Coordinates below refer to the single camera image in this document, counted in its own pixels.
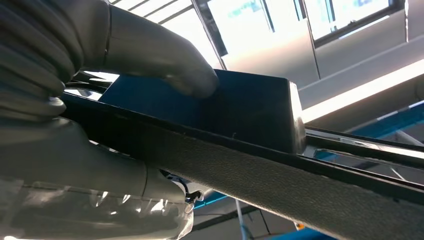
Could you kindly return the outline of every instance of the window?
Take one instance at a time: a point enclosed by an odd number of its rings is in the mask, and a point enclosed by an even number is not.
[[[386,19],[404,4],[401,0],[305,0],[305,7],[319,47]]]
[[[165,22],[162,26],[189,40],[213,68],[218,68],[217,55],[194,9]]]
[[[313,39],[319,39],[332,32],[326,0],[305,0],[307,16]]]
[[[228,53],[258,45],[272,33],[260,0],[211,0],[207,5]]]
[[[274,30],[276,33],[290,33],[294,23],[298,22],[295,1],[266,0]]]
[[[335,26],[341,29],[389,7],[388,0],[333,0]]]

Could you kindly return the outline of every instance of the window frame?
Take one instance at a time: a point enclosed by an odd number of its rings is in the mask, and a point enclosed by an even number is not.
[[[331,33],[325,36],[322,36],[318,39],[314,39],[313,42],[314,42],[315,48],[319,48],[328,43],[331,43],[332,41],[337,40],[343,37],[344,35],[347,35],[353,31],[356,31],[357,29],[360,29],[368,24],[371,24],[385,16],[390,16],[405,8],[405,0],[388,0],[388,1],[390,3],[388,7],[381,9],[380,11],[377,11],[371,15],[368,15],[362,18],[361,20],[351,22],[347,26],[344,26],[339,29],[335,29],[334,31],[332,31]],[[305,7],[304,5],[305,2],[303,0],[300,0],[300,2],[301,2],[300,4],[303,5],[303,7]],[[329,15],[328,17],[332,18],[333,21],[336,21],[336,17],[334,15],[334,9],[333,9],[333,0],[326,0],[326,3],[327,3],[327,8],[331,10],[331,14],[332,14],[332,16]]]

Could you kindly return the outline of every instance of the metal frame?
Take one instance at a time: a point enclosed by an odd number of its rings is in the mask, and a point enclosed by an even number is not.
[[[63,116],[80,123],[91,140],[335,238],[419,239],[424,234],[419,224],[411,224],[424,221],[422,185],[278,152],[71,94],[62,100],[67,106]],[[424,152],[420,146],[309,131],[315,133],[308,135],[308,144],[318,148],[340,149],[337,138],[322,141],[330,134]],[[402,161],[396,153],[343,145],[355,155]]]
[[[121,0],[116,0],[113,1],[112,4],[116,4],[119,3]],[[142,2],[136,4],[135,6],[131,7],[130,9],[128,9],[128,11],[132,11],[138,7],[140,7],[141,5],[147,3],[150,0],[143,0]],[[152,12],[148,13],[147,15],[145,15],[144,17],[148,17],[151,14],[154,14],[158,11],[160,11],[162,8],[169,6],[170,4],[176,2],[177,0],[172,0],[171,2],[165,4],[164,6],[159,7],[158,9],[153,10]],[[210,41],[213,45],[213,48],[216,49],[218,55],[219,55],[219,61],[221,63],[221,65],[223,65],[222,63],[222,59],[221,57],[228,54],[227,48],[224,44],[224,41],[221,37],[220,34],[220,30],[218,29],[217,25],[215,24],[215,20],[214,17],[212,16],[211,10],[208,7],[208,2],[210,0],[192,0],[193,5],[190,5],[174,14],[172,14],[171,16],[159,21],[158,23],[164,24],[167,21],[170,21],[176,17],[178,17],[179,15],[191,10],[191,9],[196,9],[196,12],[199,16],[199,18],[202,21],[203,27],[206,31],[206,33],[208,34],[208,37],[210,38]],[[342,27],[340,29],[336,29],[335,27],[332,27],[332,33],[327,34],[321,38],[315,39],[314,42],[314,47],[315,48],[319,48],[320,46],[323,46],[327,43],[330,43],[331,41],[337,40],[338,38],[340,38],[343,35],[346,35],[352,31],[355,31],[363,26],[366,26],[384,16],[393,14],[401,9],[403,9],[405,7],[404,4],[404,0],[389,0],[390,6],[382,9],[372,15],[369,15],[357,22],[352,22],[351,24]],[[265,13],[265,17],[266,17],[266,21],[268,22],[268,26],[269,29],[272,32],[275,32],[274,29],[274,24],[272,21],[272,18],[270,16],[270,12],[268,10],[268,5],[266,0],[261,0],[262,3],[262,8],[264,10]],[[305,2],[303,0],[294,0],[294,4],[295,4],[295,11],[297,13],[297,18],[299,19],[299,21],[301,19],[304,19],[307,17],[307,9],[306,9],[306,5]],[[335,14],[334,14],[334,7],[333,7],[333,0],[325,0],[325,4],[327,6],[327,10],[328,10],[328,20],[329,22],[334,22],[336,20]]]
[[[377,21],[378,19],[381,19],[387,15],[391,15],[397,11],[400,11],[404,9],[405,4],[403,3],[403,0],[393,0],[392,4],[389,7],[386,7],[378,12],[375,12],[374,14],[371,14],[367,17],[362,18],[359,21],[351,22],[349,25],[342,27],[340,29],[336,29],[335,27],[331,27],[331,30],[333,31],[330,34],[327,34],[323,37],[320,37],[318,39],[315,39],[315,47],[319,48],[325,44],[328,44],[334,40],[339,39],[340,37],[353,32],[359,28],[362,28],[374,21]],[[336,16],[334,13],[334,7],[333,7],[333,0],[325,0],[325,3],[327,5],[328,10],[328,20],[329,22],[336,21]]]

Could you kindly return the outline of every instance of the ceiling light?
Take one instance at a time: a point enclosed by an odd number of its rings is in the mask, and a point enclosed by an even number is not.
[[[303,110],[302,120],[304,123],[308,123],[421,74],[424,74],[424,59],[311,106]]]

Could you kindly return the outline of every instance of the white surface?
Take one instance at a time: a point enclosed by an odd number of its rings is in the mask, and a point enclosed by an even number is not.
[[[316,82],[318,72],[305,20],[291,25],[286,33],[275,32],[249,51],[227,54],[228,70],[287,78],[298,88]]]

